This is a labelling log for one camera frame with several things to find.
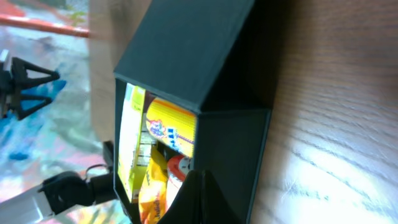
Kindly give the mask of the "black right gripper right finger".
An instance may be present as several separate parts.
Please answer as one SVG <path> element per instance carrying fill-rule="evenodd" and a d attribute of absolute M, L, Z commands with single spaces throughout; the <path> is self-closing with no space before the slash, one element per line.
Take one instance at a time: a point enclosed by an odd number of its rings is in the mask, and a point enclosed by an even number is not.
<path fill-rule="evenodd" d="M 201 175 L 201 223 L 240 224 L 239 218 L 226 201 L 213 174 L 204 170 Z"/>

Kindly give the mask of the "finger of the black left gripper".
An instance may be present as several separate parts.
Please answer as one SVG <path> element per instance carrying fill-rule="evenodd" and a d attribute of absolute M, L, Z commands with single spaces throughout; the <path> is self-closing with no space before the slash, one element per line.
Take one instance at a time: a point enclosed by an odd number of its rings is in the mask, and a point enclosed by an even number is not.
<path fill-rule="evenodd" d="M 11 60 L 11 73 L 16 87 L 26 90 L 60 78 L 56 70 L 49 70 L 18 57 Z"/>
<path fill-rule="evenodd" d="M 12 112 L 18 120 L 22 120 L 51 102 L 52 98 L 48 96 L 18 94 L 12 97 Z"/>

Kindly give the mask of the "green Pretz snack box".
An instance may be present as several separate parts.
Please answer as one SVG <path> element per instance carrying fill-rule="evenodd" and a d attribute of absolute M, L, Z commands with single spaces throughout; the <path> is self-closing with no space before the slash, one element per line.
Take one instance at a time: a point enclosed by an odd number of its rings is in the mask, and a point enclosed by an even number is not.
<path fill-rule="evenodd" d="M 126 85 L 118 148 L 118 177 L 129 203 L 137 203 L 144 173 L 150 159 L 152 140 L 141 141 L 145 124 L 145 89 Z"/>

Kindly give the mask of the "yellow snack cup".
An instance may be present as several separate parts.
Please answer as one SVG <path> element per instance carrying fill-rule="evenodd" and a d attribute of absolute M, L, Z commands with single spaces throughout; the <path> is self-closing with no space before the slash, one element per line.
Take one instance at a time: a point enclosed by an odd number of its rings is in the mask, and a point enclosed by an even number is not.
<path fill-rule="evenodd" d="M 149 133 L 171 149 L 193 157 L 197 117 L 191 111 L 155 98 L 146 113 Z"/>

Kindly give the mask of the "red chips can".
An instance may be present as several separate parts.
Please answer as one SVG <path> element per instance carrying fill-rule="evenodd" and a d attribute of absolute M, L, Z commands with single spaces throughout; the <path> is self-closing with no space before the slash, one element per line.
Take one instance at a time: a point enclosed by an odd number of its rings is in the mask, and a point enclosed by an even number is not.
<path fill-rule="evenodd" d="M 187 174 L 191 170 L 191 159 L 183 155 L 172 157 L 167 163 L 168 181 L 166 191 L 166 210 L 175 200 Z"/>

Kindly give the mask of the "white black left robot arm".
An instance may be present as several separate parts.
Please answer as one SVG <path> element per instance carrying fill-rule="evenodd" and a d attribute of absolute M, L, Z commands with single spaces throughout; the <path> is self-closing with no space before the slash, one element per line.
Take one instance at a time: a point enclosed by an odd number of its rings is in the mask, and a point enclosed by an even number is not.
<path fill-rule="evenodd" d="M 22 120 L 51 104 L 48 96 L 25 94 L 24 90 L 60 78 L 56 70 L 48 70 L 18 57 L 11 59 L 6 69 L 6 56 L 1 57 L 1 118 L 12 113 Z M 1 223 L 40 223 L 70 211 L 77 206 L 90 207 L 116 199 L 113 190 L 113 150 L 105 144 L 103 175 L 81 177 L 77 172 L 65 171 L 44 180 L 41 184 L 1 203 Z"/>

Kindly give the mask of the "yellow Julie's snack packet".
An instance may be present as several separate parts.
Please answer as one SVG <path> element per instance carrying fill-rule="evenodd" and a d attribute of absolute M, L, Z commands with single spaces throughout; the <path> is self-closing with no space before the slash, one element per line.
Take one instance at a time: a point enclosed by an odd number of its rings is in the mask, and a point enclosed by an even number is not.
<path fill-rule="evenodd" d="M 166 213 L 167 181 L 167 161 L 157 148 L 153 147 L 139 192 L 141 223 L 158 223 Z"/>

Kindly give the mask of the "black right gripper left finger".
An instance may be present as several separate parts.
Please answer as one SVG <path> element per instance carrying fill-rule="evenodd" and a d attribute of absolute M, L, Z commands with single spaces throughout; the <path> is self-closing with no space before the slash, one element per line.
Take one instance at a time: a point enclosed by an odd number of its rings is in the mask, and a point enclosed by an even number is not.
<path fill-rule="evenodd" d="M 158 224 L 200 224 L 201 174 L 191 170 Z"/>

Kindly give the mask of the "black box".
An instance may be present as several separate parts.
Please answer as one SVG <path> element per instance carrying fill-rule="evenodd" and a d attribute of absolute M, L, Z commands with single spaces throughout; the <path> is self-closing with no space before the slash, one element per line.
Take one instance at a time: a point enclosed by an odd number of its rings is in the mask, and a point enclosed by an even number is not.
<path fill-rule="evenodd" d="M 152 1 L 114 70 L 117 138 L 130 84 L 195 115 L 193 167 L 216 179 L 226 223 L 250 221 L 292 6 Z"/>

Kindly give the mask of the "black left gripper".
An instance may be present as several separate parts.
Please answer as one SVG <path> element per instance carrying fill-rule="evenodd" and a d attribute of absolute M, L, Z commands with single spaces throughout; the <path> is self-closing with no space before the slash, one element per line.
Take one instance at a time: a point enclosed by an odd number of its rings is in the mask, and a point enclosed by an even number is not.
<path fill-rule="evenodd" d="M 42 182 L 44 193 L 53 213 L 58 215 L 75 205 L 90 207 L 116 200 L 113 187 L 114 144 L 103 142 L 103 159 L 107 173 L 84 179 L 74 171 L 66 171 Z"/>

